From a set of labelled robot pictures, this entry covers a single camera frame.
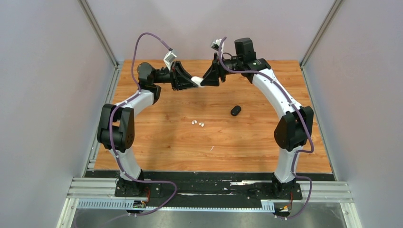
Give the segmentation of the white charging case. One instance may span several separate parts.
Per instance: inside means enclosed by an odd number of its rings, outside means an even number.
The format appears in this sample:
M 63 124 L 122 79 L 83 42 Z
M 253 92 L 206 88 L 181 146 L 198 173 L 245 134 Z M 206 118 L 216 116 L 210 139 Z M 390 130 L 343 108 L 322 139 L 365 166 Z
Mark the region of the white charging case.
M 202 77 L 198 77 L 198 76 L 193 76 L 191 78 L 191 81 L 193 83 L 193 87 L 194 88 L 203 88 L 204 86 L 201 85 L 201 82 L 203 81 Z

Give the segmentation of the black charging case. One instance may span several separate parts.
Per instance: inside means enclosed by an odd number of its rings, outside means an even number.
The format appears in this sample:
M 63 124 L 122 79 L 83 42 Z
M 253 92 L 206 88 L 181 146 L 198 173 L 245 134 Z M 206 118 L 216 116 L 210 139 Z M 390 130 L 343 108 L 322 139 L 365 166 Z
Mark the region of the black charging case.
M 241 112 L 241 107 L 239 105 L 236 105 L 231 109 L 230 114 L 232 116 L 237 116 L 240 112 Z

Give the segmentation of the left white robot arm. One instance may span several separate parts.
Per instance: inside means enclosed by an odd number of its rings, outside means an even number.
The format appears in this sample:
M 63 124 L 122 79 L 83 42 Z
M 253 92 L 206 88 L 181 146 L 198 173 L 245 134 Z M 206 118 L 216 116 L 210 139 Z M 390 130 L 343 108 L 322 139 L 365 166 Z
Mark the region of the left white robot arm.
M 170 83 L 174 91 L 180 91 L 200 87 L 203 79 L 190 75 L 180 61 L 161 69 L 143 62 L 137 73 L 137 92 L 122 102 L 102 107 L 97 140 L 114 156 L 120 170 L 119 181 L 127 185 L 132 195 L 141 196 L 148 182 L 133 152 L 136 115 L 159 100 L 162 90 L 159 83 Z

